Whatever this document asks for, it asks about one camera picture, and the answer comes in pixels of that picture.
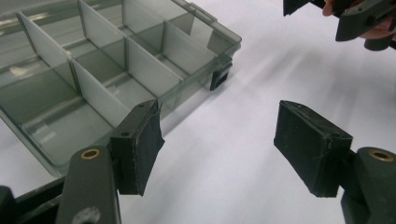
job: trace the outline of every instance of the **white surface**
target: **white surface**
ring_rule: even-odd
[[[353,150],[396,152],[396,51],[334,41],[337,20],[279,0],[194,0],[243,37],[231,77],[164,137],[144,197],[121,196],[123,223],[344,223],[273,146],[278,102],[295,101],[354,136]],[[186,109],[182,106],[173,116]],[[2,123],[0,184],[16,195],[51,181]]]

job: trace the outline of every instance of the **clear organizer box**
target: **clear organizer box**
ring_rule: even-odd
[[[241,38],[183,0],[64,1],[0,21],[0,115],[53,175],[132,108],[161,117],[227,76]]]

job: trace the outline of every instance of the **human hand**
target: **human hand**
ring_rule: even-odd
[[[361,0],[354,1],[352,4],[352,7],[360,4],[361,2],[362,2]],[[323,16],[331,16],[333,14],[333,12],[332,12],[333,3],[334,3],[334,0],[326,0],[326,5],[322,11]],[[371,29],[370,31],[361,35],[361,37],[365,38],[365,39],[380,39],[380,38],[384,38],[389,35],[393,35],[396,33],[396,29],[389,31],[391,22],[392,22],[392,17],[389,17],[386,20],[384,20],[383,22],[381,22],[380,24],[378,24],[376,27]]]

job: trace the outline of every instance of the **white table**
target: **white table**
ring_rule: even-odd
[[[396,152],[396,51],[334,41],[337,19],[279,0],[194,0],[243,38],[230,78],[164,123],[166,143],[144,197],[120,196],[123,223],[344,223],[340,199],[311,195],[274,147],[278,103],[311,107],[352,136],[352,150]],[[54,177],[0,123],[0,184],[15,196]]]

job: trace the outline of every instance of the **compartment box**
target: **compartment box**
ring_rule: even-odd
[[[216,88],[241,42],[180,0],[65,1],[6,18],[0,115],[57,176],[76,151],[104,146],[135,105],[156,98],[163,119]]]

